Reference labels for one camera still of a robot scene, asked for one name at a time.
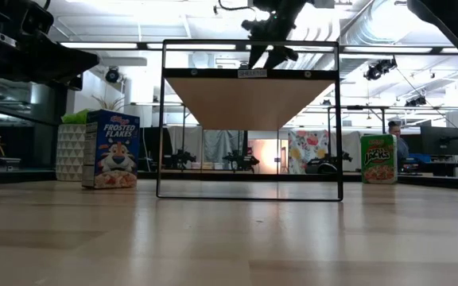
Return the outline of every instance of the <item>white geometric planter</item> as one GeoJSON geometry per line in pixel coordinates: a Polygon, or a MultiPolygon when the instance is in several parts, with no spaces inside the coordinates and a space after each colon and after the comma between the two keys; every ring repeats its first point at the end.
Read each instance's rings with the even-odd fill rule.
{"type": "Polygon", "coordinates": [[[56,179],[80,182],[83,175],[85,124],[63,124],[57,131],[56,179]]]}

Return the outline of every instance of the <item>cereal box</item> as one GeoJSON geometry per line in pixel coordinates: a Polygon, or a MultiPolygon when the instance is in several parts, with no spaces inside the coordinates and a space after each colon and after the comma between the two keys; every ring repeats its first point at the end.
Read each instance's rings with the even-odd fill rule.
{"type": "Polygon", "coordinates": [[[368,135],[361,138],[362,181],[368,184],[397,182],[397,138],[394,135],[368,135]]]}
{"type": "Polygon", "coordinates": [[[137,116],[109,110],[87,114],[83,187],[137,185],[139,122],[137,116]]]}

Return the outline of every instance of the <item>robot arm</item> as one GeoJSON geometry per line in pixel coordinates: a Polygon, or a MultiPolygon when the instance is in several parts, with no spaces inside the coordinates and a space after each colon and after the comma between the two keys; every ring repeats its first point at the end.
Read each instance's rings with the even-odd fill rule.
{"type": "MultiPolygon", "coordinates": [[[[270,12],[266,21],[244,21],[242,27],[254,41],[285,41],[298,14],[315,0],[254,0],[256,8],[270,12]]],[[[407,6],[422,21],[435,25],[458,48],[458,0],[407,0],[407,6]]],[[[252,46],[249,68],[252,68],[266,46],[252,46]]],[[[264,68],[275,68],[286,60],[297,60],[297,54],[285,47],[274,46],[264,68]]]]}

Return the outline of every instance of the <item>wooden board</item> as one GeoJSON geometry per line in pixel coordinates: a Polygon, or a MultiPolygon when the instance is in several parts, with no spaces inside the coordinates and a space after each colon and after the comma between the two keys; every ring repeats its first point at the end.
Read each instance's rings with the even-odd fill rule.
{"type": "Polygon", "coordinates": [[[167,79],[204,129],[283,127],[333,82],[302,79],[167,79]]]}

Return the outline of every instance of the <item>ceiling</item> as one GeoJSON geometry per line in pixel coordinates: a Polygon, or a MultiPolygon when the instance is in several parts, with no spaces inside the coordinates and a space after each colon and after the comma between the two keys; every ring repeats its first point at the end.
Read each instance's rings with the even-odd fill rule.
{"type": "MultiPolygon", "coordinates": [[[[296,21],[290,40],[335,41],[340,31],[341,44],[396,44],[411,46],[451,46],[433,25],[421,22],[406,7],[393,0],[374,0],[353,20],[369,0],[339,0],[334,10],[318,10],[309,4],[296,21]]],[[[245,6],[246,0],[223,0],[225,6],[245,6]]],[[[52,0],[49,11],[55,24],[49,36],[55,41],[163,41],[164,39],[246,39],[242,20],[263,17],[250,10],[229,12],[213,6],[217,0],[52,0]]],[[[144,51],[98,51],[104,61],[110,58],[146,58],[148,71],[160,71],[161,54],[144,51]]],[[[248,52],[208,52],[211,66],[216,59],[248,60],[248,52]]],[[[191,52],[178,52],[174,61],[187,68],[191,52]]],[[[302,56],[296,63],[281,68],[310,69],[325,60],[321,55],[302,56]]],[[[363,78],[371,59],[341,60],[343,104],[398,105],[425,92],[432,104],[444,102],[446,90],[458,81],[458,56],[397,56],[399,71],[368,82],[363,78]]],[[[160,72],[154,72],[155,84],[160,72]]]]}

